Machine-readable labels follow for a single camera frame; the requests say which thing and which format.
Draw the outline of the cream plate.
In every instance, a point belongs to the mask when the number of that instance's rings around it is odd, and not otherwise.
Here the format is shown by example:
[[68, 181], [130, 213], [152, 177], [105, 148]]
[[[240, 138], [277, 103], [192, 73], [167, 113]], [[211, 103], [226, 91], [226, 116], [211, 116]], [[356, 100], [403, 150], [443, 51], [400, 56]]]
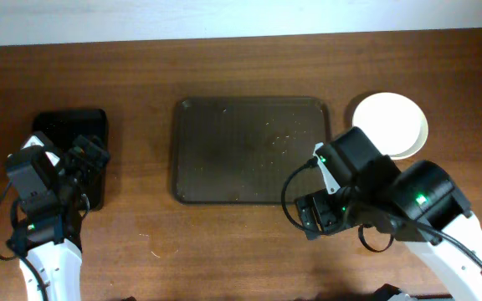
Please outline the cream plate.
[[361, 100], [353, 110], [351, 125], [393, 160], [416, 155], [428, 139], [428, 121], [422, 109], [408, 97], [391, 92], [370, 94]]

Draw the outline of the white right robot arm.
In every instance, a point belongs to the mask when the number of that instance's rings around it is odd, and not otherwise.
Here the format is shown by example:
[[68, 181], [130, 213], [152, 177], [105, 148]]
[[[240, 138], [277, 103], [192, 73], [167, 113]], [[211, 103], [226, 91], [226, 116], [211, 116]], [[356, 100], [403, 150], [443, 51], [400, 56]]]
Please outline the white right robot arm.
[[482, 229], [446, 171], [430, 161], [400, 171], [383, 155], [316, 155], [300, 169], [316, 166], [336, 186], [297, 198], [294, 227], [310, 239], [373, 227], [403, 242], [453, 299], [482, 300]]

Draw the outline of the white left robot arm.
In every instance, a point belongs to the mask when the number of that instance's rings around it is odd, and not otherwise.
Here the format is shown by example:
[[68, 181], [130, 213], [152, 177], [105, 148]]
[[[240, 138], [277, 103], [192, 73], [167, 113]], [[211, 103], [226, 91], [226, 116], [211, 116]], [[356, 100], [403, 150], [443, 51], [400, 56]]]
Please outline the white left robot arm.
[[68, 150], [35, 131], [5, 169], [18, 194], [8, 248], [18, 257], [30, 300], [79, 300], [83, 221], [94, 206], [90, 186], [110, 161], [96, 135], [77, 135]]

